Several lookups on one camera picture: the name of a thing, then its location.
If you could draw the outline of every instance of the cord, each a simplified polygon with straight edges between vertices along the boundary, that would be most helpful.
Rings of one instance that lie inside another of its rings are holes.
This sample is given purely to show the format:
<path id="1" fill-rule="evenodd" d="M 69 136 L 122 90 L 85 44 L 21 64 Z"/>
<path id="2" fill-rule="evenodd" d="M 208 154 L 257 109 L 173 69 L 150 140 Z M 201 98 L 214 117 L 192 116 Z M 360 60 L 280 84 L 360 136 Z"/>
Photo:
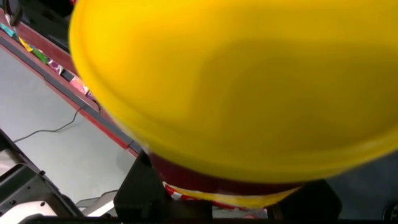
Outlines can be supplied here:
<path id="1" fill-rule="evenodd" d="M 77 109 L 75 115 L 73 115 L 73 119 L 72 119 L 69 123 L 64 124 L 62 127 L 57 128 L 57 129 L 55 129 L 55 130 L 46 130 L 46 129 L 37 130 L 37 131 L 34 131 L 33 133 L 28 134 L 27 136 L 25 136 L 25 137 L 23 137 L 23 138 L 19 138 L 19 139 L 14 140 L 14 143 L 17 143 L 17 142 L 19 142 L 19 141 L 25 140 L 25 139 L 27 139 L 27 138 L 29 138 L 29 137 L 31 137 L 32 135 L 37 134 L 37 133 L 41 133 L 41 132 L 57 133 L 57 132 L 61 131 L 62 129 L 66 128 L 67 126 L 71 125 L 71 124 L 76 120 L 77 114 L 79 113 L 79 111 L 80 111 L 81 109 L 83 109 L 83 107 L 84 107 L 84 106 L 81 106 L 79 109 Z"/>

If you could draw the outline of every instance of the yellow plastic container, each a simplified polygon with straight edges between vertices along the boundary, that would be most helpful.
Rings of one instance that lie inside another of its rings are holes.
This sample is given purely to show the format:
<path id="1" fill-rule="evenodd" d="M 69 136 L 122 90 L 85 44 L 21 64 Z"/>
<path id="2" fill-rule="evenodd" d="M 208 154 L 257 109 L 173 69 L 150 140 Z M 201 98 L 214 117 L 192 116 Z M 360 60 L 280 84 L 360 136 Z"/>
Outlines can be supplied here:
<path id="1" fill-rule="evenodd" d="M 242 182 L 306 182 L 398 145 L 397 10 L 397 0 L 86 0 L 70 48 L 101 104 L 160 157 Z"/>

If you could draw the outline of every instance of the colorful packaging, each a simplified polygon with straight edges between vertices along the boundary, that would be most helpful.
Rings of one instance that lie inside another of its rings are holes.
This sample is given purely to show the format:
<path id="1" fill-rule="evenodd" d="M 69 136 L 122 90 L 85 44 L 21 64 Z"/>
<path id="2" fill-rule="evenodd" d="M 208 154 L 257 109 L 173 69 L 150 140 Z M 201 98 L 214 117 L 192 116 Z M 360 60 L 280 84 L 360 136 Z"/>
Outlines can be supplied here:
<path id="1" fill-rule="evenodd" d="M 49 62 L 48 58 L 39 49 L 33 48 L 32 53 L 45 64 Z"/>
<path id="2" fill-rule="evenodd" d="M 26 49 L 28 52 L 32 52 L 32 51 L 33 51 L 34 48 L 31 47 L 29 44 L 27 44 L 24 40 L 22 40 L 22 38 L 18 37 L 18 39 L 19 39 L 19 41 L 21 42 L 22 46 L 24 46 L 25 49 Z"/>
<path id="3" fill-rule="evenodd" d="M 70 82 L 69 82 L 73 87 L 75 87 L 77 90 L 79 90 L 80 93 L 82 94 L 87 94 L 88 88 L 87 86 L 83 83 L 83 80 L 81 80 L 79 77 L 74 77 Z"/>
<path id="4" fill-rule="evenodd" d="M 58 75 L 61 75 L 62 71 L 63 71 L 63 67 L 58 64 L 57 62 L 55 62 L 54 60 L 52 60 L 51 58 L 49 58 L 49 62 L 47 64 L 52 70 L 56 71 L 56 73 Z"/>
<path id="5" fill-rule="evenodd" d="M 10 37 L 14 37 L 16 35 L 15 31 L 12 29 L 8 28 L 8 26 L 4 25 L 3 23 L 0 23 L 0 28 L 8 34 Z"/>

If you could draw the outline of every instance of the plastic rim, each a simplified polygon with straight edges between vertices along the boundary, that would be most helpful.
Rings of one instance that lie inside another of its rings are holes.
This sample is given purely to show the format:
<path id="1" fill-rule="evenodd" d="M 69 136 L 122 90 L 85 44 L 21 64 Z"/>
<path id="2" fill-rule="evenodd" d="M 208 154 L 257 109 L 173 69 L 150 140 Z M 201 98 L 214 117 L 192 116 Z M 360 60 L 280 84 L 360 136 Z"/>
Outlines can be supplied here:
<path id="1" fill-rule="evenodd" d="M 73 60 L 85 83 L 104 107 L 120 122 L 127 132 L 134 132 L 141 143 L 148 144 L 151 151 L 181 166 L 199 172 L 248 182 L 298 182 L 329 177 L 354 166 L 383 156 L 397 145 L 398 128 L 394 126 L 384 133 L 349 146 L 311 154 L 289 152 L 285 154 L 268 153 L 272 159 L 264 159 L 263 164 L 252 161 L 222 160 L 213 155 L 199 153 L 201 149 L 228 149 L 213 142 L 205 142 L 173 127 L 162 124 L 138 112 L 131 104 L 123 101 L 117 90 L 105 84 L 101 74 L 92 66 L 86 52 L 85 41 L 88 35 L 83 26 L 85 10 L 93 1 L 81 1 L 76 5 L 70 26 L 70 48 Z"/>

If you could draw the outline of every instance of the floor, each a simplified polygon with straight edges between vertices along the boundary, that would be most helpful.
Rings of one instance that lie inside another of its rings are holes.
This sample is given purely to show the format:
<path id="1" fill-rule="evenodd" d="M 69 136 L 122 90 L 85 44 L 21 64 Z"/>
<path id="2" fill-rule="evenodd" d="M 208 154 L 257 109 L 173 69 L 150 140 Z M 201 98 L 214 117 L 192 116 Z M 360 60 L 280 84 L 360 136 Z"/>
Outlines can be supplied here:
<path id="1" fill-rule="evenodd" d="M 17 139 L 57 128 L 75 110 L 0 49 L 0 127 Z M 40 133 L 18 146 L 75 202 L 117 189 L 134 158 L 85 118 L 61 133 Z M 343 201 L 341 218 L 380 219 L 398 200 L 398 152 L 329 180 Z"/>
<path id="2" fill-rule="evenodd" d="M 75 110 L 4 49 L 0 71 L 0 128 L 11 139 L 72 120 Z M 74 202 L 118 189 L 134 162 L 80 114 L 59 133 L 38 133 L 17 145 Z"/>

